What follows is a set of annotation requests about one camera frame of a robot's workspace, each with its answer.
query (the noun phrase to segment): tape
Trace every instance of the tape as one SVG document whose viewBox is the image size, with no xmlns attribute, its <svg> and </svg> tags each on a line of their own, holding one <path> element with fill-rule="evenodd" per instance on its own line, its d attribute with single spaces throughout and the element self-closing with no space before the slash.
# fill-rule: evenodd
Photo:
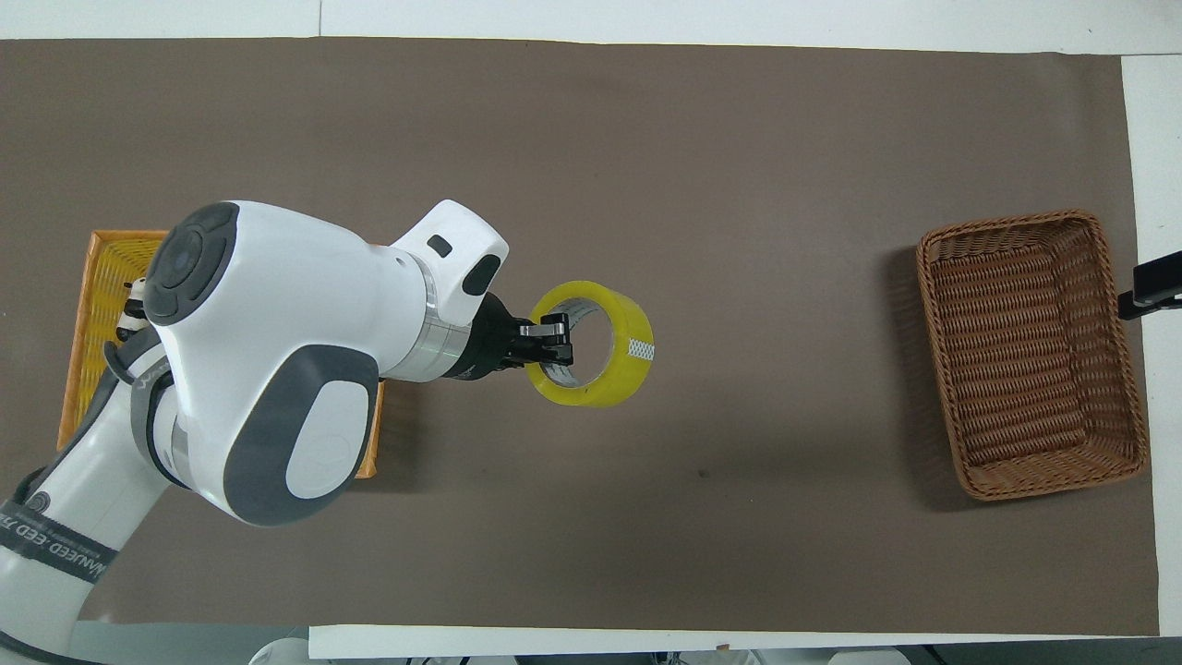
<svg viewBox="0 0 1182 665">
<path fill-rule="evenodd" d="M 534 389 L 547 400 L 565 406 L 605 408 L 632 397 L 652 366 L 656 347 L 652 326 L 636 301 L 595 281 L 567 281 L 554 286 L 533 307 L 533 320 L 547 313 L 566 313 L 571 328 L 584 315 L 603 311 L 611 320 L 611 350 L 598 377 L 580 384 L 570 369 L 552 364 L 527 365 Z"/>
</svg>

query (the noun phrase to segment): yellow basket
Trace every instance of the yellow basket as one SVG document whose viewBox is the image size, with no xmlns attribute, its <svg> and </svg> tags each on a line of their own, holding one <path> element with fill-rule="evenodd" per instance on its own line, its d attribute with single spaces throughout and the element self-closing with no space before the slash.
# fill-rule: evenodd
<svg viewBox="0 0 1182 665">
<path fill-rule="evenodd" d="M 128 298 L 128 288 L 123 283 L 148 272 L 148 263 L 165 234 L 167 230 L 95 230 L 90 234 L 73 346 L 70 350 L 66 396 L 58 426 L 58 450 L 70 443 L 95 396 L 98 378 L 106 370 L 103 344 L 116 341 L 115 326 Z M 371 478 L 377 474 L 377 435 L 384 397 L 385 384 L 381 383 L 365 458 L 357 470 L 358 478 Z"/>
</svg>

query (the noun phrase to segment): tape roll core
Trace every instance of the tape roll core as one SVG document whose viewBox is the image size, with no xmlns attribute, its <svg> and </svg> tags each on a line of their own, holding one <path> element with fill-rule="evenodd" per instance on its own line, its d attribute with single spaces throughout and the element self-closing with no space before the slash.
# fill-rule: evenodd
<svg viewBox="0 0 1182 665">
<path fill-rule="evenodd" d="M 560 365 L 526 366 L 534 389 L 552 403 L 565 406 L 605 408 L 630 398 L 644 383 L 652 365 L 652 326 L 635 300 L 595 281 L 567 281 L 543 295 L 532 318 L 566 313 L 570 326 L 584 315 L 603 311 L 611 321 L 611 348 L 598 377 L 580 384 Z"/>
</svg>

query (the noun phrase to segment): black strap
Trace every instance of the black strap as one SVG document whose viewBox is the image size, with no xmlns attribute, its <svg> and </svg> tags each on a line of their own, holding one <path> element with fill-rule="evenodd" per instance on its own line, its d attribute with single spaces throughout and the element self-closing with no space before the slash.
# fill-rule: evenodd
<svg viewBox="0 0 1182 665">
<path fill-rule="evenodd" d="M 92 585 L 119 554 L 117 549 L 11 501 L 0 504 L 0 547 Z"/>
</svg>

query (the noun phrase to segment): basket rim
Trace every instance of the basket rim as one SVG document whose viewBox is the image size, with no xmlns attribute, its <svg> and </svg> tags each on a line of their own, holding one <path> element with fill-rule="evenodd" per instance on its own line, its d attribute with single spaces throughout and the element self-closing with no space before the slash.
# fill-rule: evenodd
<svg viewBox="0 0 1182 665">
<path fill-rule="evenodd" d="M 1082 221 L 1086 233 L 1097 249 L 1097 256 L 1099 257 L 1098 272 L 1102 282 L 1100 285 L 1104 291 L 1105 305 L 1109 309 L 1109 324 L 1105 326 L 1104 334 L 1112 344 L 1116 352 L 1117 363 L 1121 367 L 1123 398 L 1125 404 L 1129 406 L 1130 413 L 1132 415 L 1131 425 L 1136 443 L 1135 459 L 1132 464 L 1125 468 L 1116 469 L 1100 476 L 1083 480 L 1048 482 L 1039 484 L 1034 488 L 1019 490 L 986 490 L 975 485 L 968 476 L 969 468 L 980 468 L 981 465 L 968 464 L 968 451 L 965 448 L 963 441 L 963 424 L 961 422 L 959 410 L 954 409 L 955 403 L 957 402 L 956 390 L 950 377 L 949 352 L 947 350 L 947 341 L 943 332 L 943 320 L 940 315 L 939 307 L 936 306 L 937 298 L 935 295 L 935 280 L 933 275 L 933 265 L 936 261 L 931 260 L 931 250 L 937 242 L 966 233 L 1065 220 Z M 1104 230 L 1099 220 L 1093 214 L 1079 208 L 1066 208 L 1027 215 L 985 217 L 942 226 L 929 230 L 920 240 L 920 243 L 916 246 L 916 268 L 920 278 L 920 293 L 923 300 L 923 309 L 927 318 L 931 360 L 936 371 L 935 374 L 940 393 L 940 404 L 944 415 L 944 428 L 948 433 L 949 446 L 953 455 L 953 467 L 956 471 L 956 478 L 966 493 L 981 501 L 1019 498 L 1111 483 L 1122 478 L 1135 476 L 1144 469 L 1145 463 L 1149 459 L 1149 446 L 1145 437 L 1141 397 L 1137 392 L 1136 382 L 1132 378 L 1131 357 L 1129 353 L 1128 340 L 1125 339 L 1125 331 L 1121 320 L 1116 315 L 1116 288 L 1112 282 L 1112 263 L 1109 255 L 1108 240 L 1104 236 Z"/>
</svg>

